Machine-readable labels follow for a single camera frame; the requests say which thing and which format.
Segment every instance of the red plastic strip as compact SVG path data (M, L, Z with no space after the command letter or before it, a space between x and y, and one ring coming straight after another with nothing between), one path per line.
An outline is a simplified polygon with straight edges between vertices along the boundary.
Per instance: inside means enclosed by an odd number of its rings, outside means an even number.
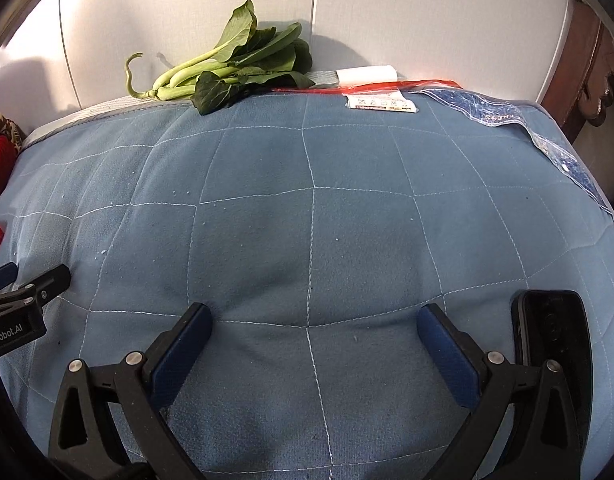
M369 83L358 86L344 86L336 88L274 88L274 92L295 92L300 94L361 94L365 92L409 90L418 86L444 85L452 88L461 88L456 81L445 79L421 79L420 81L389 81L386 83Z

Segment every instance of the green leaf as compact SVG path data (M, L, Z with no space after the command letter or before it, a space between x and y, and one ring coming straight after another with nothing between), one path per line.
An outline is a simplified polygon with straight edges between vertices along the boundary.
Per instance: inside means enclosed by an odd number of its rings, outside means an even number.
M207 115L227 104L241 90L239 85L227 84L212 72L203 72L196 81L191 102L201 115Z
M265 59L266 57L275 54L292 43L293 40L298 38L302 30L303 28L301 27L300 23L292 23L284 31L276 34L274 38L272 38L272 40L270 40L270 42L265 46L258 48L249 54L245 54L245 56L239 56L231 59L230 64L234 66L245 66L254 64L261 59Z
M236 72L234 77L245 77L250 75L260 75L264 74L265 70L261 69L260 66L246 66L241 68L238 72Z
M274 34L276 34L276 27L259 28L245 45L234 49L233 56L244 56L244 54L265 46L274 37Z
M300 72L268 72L266 74L243 76L238 78L238 82L241 85L249 84L265 84L270 81L274 81L274 85L277 86L294 86L296 88L309 88L313 86L314 82L305 77Z
M301 38L296 38L292 41L292 45L296 53L296 61L293 64L293 69L301 74L309 72L312 64L309 44Z
M251 25L249 26L249 36L247 37L247 41L249 41L256 32L258 20L256 19L256 14L254 13L254 3L251 0L247 0L244 5L251 14Z
M223 29L221 39L218 40L213 49L218 49L218 51L216 53L210 51L212 53L211 57L216 61L227 61L233 55L236 47L242 46L249 41L249 38L256 30L256 25L253 4L251 0L247 0L242 6L233 10L231 18L227 25L225 25L225 29Z
M296 61L296 54L293 45L289 44L284 49L267 56L265 59L254 63L265 72L289 72Z

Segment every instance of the blue cushion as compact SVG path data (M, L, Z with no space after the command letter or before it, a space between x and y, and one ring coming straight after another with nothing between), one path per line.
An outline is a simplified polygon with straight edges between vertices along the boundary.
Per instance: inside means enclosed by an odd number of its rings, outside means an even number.
M417 114L305 94L206 117L159 105L25 150L0 199L0 265L17 283L62 262L73 276L47 335L0 359L38 445L71 359L144 351L198 301L213 335L167 422L208 478L421 478L467 410L417 336L420 306L513 360L513 295L572 289L593 344L593 478L614 451L613 219L519 126L408 97Z

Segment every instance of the white tag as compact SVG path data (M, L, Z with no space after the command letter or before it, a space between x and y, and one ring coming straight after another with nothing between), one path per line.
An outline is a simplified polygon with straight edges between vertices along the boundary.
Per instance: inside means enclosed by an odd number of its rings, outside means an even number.
M344 68L336 70L336 74L338 75L338 86L342 87L398 81L398 73L391 65Z
M418 108L409 99L405 99L400 90L393 92L370 92L365 94L345 94L349 108L364 110L385 110L387 112L416 113Z

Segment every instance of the bok choy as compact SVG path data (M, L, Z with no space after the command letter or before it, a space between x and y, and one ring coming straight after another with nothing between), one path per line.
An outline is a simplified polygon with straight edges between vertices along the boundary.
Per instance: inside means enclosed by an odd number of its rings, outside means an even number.
M145 92L132 88L129 63L143 55L132 54L125 62L127 92L140 99L190 98L206 115L271 86L312 86L305 76L311 69L311 54L309 45L299 38L301 24L292 23L280 32L257 25L254 5L247 0L234 9L212 50L167 70Z

